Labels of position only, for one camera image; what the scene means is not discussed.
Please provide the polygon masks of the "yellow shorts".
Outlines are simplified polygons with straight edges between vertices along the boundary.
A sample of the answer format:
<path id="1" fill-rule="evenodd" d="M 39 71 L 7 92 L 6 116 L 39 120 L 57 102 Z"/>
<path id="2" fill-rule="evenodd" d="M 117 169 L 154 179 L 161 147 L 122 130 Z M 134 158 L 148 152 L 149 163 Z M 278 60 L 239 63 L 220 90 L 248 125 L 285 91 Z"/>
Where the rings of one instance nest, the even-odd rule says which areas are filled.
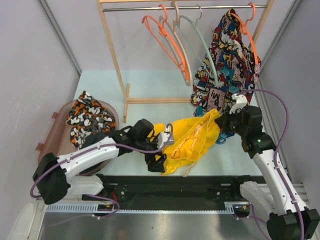
<path id="1" fill-rule="evenodd" d="M 163 175 L 173 174 L 181 167 L 187 167 L 183 177 L 190 174 L 200 158 L 216 143 L 221 129 L 215 120 L 220 116 L 218 110 L 213 109 L 204 116 L 172 122 L 174 143 L 162 150 L 167 156 Z"/>

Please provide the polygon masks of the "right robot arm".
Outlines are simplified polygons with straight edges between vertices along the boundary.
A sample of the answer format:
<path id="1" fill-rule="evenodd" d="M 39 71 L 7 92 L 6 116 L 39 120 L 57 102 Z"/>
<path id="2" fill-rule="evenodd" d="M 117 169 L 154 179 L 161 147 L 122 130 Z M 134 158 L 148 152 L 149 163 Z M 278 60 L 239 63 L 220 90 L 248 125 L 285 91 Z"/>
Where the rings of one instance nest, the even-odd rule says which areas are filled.
<path id="1" fill-rule="evenodd" d="M 215 122 L 223 132 L 241 137 L 243 151 L 248 153 L 258 167 L 269 194 L 249 175 L 235 180 L 230 188 L 237 200 L 248 200 L 266 220 L 266 228 L 272 240 L 309 240 L 320 222 L 316 209 L 308 208 L 291 183 L 281 163 L 272 138 L 263 132 L 262 111 L 257 106 L 227 110 Z"/>

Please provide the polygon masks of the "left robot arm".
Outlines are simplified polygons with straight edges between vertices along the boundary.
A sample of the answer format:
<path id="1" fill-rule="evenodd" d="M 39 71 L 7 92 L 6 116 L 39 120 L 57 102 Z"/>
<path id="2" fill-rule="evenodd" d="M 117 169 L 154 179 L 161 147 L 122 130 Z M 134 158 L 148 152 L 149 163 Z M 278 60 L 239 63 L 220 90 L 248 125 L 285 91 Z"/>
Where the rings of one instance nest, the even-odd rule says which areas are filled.
<path id="1" fill-rule="evenodd" d="M 45 154 L 33 174 L 30 196 L 42 198 L 46 205 L 55 204 L 73 195 L 73 179 L 81 172 L 131 152 L 144 154 L 149 172 L 164 173 L 167 155 L 163 149 L 173 141 L 173 126 L 169 123 L 156 133 L 154 125 L 143 118 L 133 126 L 92 134 L 86 141 L 72 153 Z"/>

